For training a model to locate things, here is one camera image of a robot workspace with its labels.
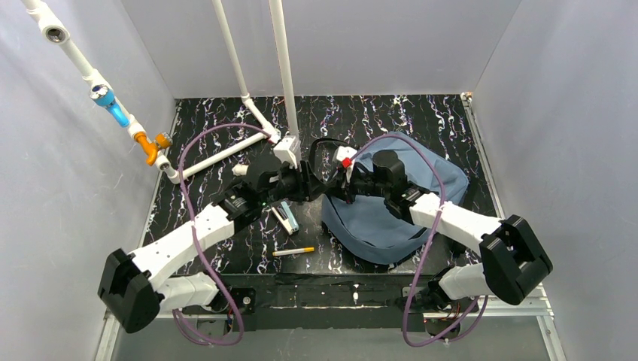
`blue backpack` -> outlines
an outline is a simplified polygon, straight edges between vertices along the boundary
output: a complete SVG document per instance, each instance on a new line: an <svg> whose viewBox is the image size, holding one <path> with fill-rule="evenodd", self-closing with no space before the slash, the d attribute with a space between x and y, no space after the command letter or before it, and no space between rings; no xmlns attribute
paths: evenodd
<svg viewBox="0 0 638 361"><path fill-rule="evenodd" d="M448 201L458 205L468 186L468 178L456 165L438 156L401 132L392 132L421 149L445 184ZM405 142L386 138L377 141L357 157L357 162L372 171L372 155L379 150L394 150L406 166L408 180L440 194L430 167ZM383 198L357 196L348 205L340 199L325 196L321 218L336 238L355 256L380 265L405 259L427 240L430 230L413 226L395 218L386 209Z"/></svg>

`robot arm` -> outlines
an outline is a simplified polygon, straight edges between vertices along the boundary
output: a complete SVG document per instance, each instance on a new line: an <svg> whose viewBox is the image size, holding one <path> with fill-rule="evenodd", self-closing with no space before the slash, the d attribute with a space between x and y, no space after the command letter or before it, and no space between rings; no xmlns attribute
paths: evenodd
<svg viewBox="0 0 638 361"><path fill-rule="evenodd" d="M287 138L275 147L277 157L260 158L196 216L194 227L203 250L258 220L270 203L281 199L308 202L321 194L346 202L354 202L357 195L380 196L395 217L432 227L439 197L408 182L394 152L377 152L373 171L367 171L352 164L349 156L354 150L340 149L336 158L342 166L324 183L308 162L298 160L298 142ZM501 220L446 202L437 232L482 258L479 264L443 270L421 291L421 299L439 308L451 300L480 295L518 305L552 270L532 229L518 216ZM209 305L218 289L208 275L171 278L196 254L190 221L129 254L116 250L107 258L99 297L129 333L146 327L160 311Z"/></svg>
<svg viewBox="0 0 638 361"><path fill-rule="evenodd" d="M350 160L337 159L354 167ZM357 194L384 197L389 212L404 221L431 228L439 210L440 198L408 182L405 166L393 151L382 150L372 158L373 171L355 171L335 194L354 202ZM447 268L432 279L421 299L437 307L451 300L493 295L518 305L553 269L547 253L527 221L512 215L506 220L483 216L446 202L442 206L437 232L461 243L481 256L482 262Z"/></svg>

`white wall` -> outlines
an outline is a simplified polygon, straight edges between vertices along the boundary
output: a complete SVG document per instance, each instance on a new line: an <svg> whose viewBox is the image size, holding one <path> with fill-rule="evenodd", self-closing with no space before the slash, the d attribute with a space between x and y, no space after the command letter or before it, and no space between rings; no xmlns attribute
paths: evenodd
<svg viewBox="0 0 638 361"><path fill-rule="evenodd" d="M297 95L473 90L520 0L284 1ZM238 96L210 0L123 0L175 98ZM248 90L283 93L266 0L223 2Z"/></svg>
<svg viewBox="0 0 638 361"><path fill-rule="evenodd" d="M638 4L524 0L475 91L507 213L554 261L568 359L636 359Z"/></svg>
<svg viewBox="0 0 638 361"><path fill-rule="evenodd" d="M49 1L151 134L174 101L118 0ZM157 172L88 98L19 0L0 6L0 350L6 360L95 356L106 256L140 239Z"/></svg>

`purple cable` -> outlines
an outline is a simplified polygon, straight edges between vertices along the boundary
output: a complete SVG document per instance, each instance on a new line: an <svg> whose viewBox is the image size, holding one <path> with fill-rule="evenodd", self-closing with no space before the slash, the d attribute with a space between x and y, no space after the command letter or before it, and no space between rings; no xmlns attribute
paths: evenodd
<svg viewBox="0 0 638 361"><path fill-rule="evenodd" d="M204 342L204 341L200 341L196 338L193 338L191 335L189 335L188 333L186 333L186 330L184 330L184 328L182 327L182 323L185 322L183 321L184 317L182 314L178 314L177 310L173 310L173 320L175 321L175 325L178 327L179 332L181 333L181 335L188 341L193 342L194 344L198 344L200 346L208 346L208 342Z"/></svg>
<svg viewBox="0 0 638 361"><path fill-rule="evenodd" d="M439 173L434 168L434 165L432 165L432 163L427 159L425 154L423 154L423 152L420 149L418 149L412 142L407 141L406 139L404 139L402 137L399 137L398 135L395 135L395 134L382 135L380 137L372 139L363 148L358 150L357 153L354 154L352 159L357 158L370 145L374 144L377 141L380 141L381 139L385 139L385 138L399 139L399 140L403 141L404 143L406 143L407 145L409 145L415 152L418 153L419 156L421 156L421 158L423 159L423 161L425 161L427 166L430 167L430 169L432 170L432 174L434 175L434 178L439 183L439 188L441 189L441 201L439 203L439 207L443 206L443 204L445 203L445 185L444 185L443 181L441 180L441 177L439 176ZM423 271L423 265L425 264L425 259L427 257L427 253L430 251L430 248L432 247L432 240L434 239L434 235L436 234L436 227L439 226L439 222L440 221L441 221L441 208L439 208L439 210L436 212L436 216L434 217L434 222L432 224L432 228L430 228L430 234L427 236L427 241L425 242L425 249L424 249L423 253L421 254L421 260L419 261L419 264L418 264L417 269L415 271L415 276L414 276L414 278L412 278L412 284L410 285L410 292L408 294L408 300L406 302L406 308L403 310L403 324L402 324L403 327L402 327L402 330L401 330L402 333L403 333L403 340L406 341L406 344L408 344L408 345L410 345L412 347L423 347L423 346L431 344L431 343L439 340L440 338L442 338L444 335L446 335L448 332L450 332L454 327L456 327L467 316L467 314L476 306L476 304L479 302L479 298L476 297L474 299L474 301L472 301L470 306L463 312L463 314L461 314L450 326L448 326L448 328L446 328L443 331L441 331L438 335L436 335L436 336L434 336L434 337L432 337L430 339L427 339L427 340L425 340L425 341L423 341L421 343L414 343L414 342L410 341L410 339L408 337L408 315L409 315L409 311L410 311L410 305L412 304L412 298L415 296L415 293L416 293L416 285L417 285L419 277L421 276L421 271ZM488 298L486 296L485 297L485 302L483 303L483 307L481 308L481 311L478 313L478 316L476 317L476 320L474 320L474 323L462 335L459 335L458 337L453 338L450 341L458 341L458 340L462 339L463 337L465 337L470 331L472 331L474 329L474 327L476 327L476 324L480 321L481 317L483 316L483 312L485 311L485 307L487 305L488 305Z"/></svg>
<svg viewBox="0 0 638 361"><path fill-rule="evenodd" d="M270 138L270 135L265 132L264 130L257 128L256 126L251 126L248 124L238 124L238 123L231 123L231 124L221 124L219 126L214 126L202 133L200 133L199 135L197 135L192 141L190 141L190 143L184 148L184 151L182 152L182 154L180 155L180 159L179 159L179 167L178 167L178 171L179 171L179 176L180 176L180 189L182 192L182 195L184 196L184 200L186 202L186 206L188 209L188 215L190 217L190 220L193 222L193 226L191 227L193 230L193 245L195 245L195 249L197 250L197 255L199 256L199 260L202 261L204 267L206 268L206 271L208 272L208 275L213 279L213 281L215 282L215 284L217 285L217 287L219 288L219 290L222 292L223 296L226 298L226 300L228 301L228 304L230 305L230 308L232 309L232 312L234 313L235 317L237 317L237 324L239 327L239 335L237 336L237 339L234 341L225 341L225 337L222 337L221 339L217 339L217 338L209 338L206 335L203 335L195 326L191 325L189 322L187 322L184 319L184 315L181 313L181 311L179 310L173 310L173 318L175 319L175 322L177 322L178 320L182 323L182 325L185 325L193 334L195 334L197 337L199 337L200 339L202 339L202 341L195 339L194 337L188 335L186 333L186 331L184 331L184 329L181 327L181 325L178 327L181 334L184 335L185 338L187 338L189 341L195 343L195 344L200 344L200 345L206 345L206 344L216 344L216 345L220 345L220 346L233 346L234 344L239 343L242 340L242 337L244 337L244 320L242 319L242 315L239 313L239 309L237 308L237 304L232 300L232 297L230 295L230 293L228 292L228 290L226 289L226 286L223 285L223 282L220 279L220 276L217 274L217 272L211 267L211 264L208 262L208 260L206 259L206 255L204 254L204 250L202 249L202 245L199 243L199 240L197 238L197 231L195 230L195 209L193 208L193 203L190 201L190 198L188 196L188 189L186 188L186 184L184 183L184 159L186 158L186 155L188 154L188 151L190 150L191 147L193 147L193 145L195 145L196 142L198 142L200 139L204 138L206 135L215 132L219 129L222 128L249 128L249 129L253 129L256 130L260 133L263 133L267 138Z"/></svg>

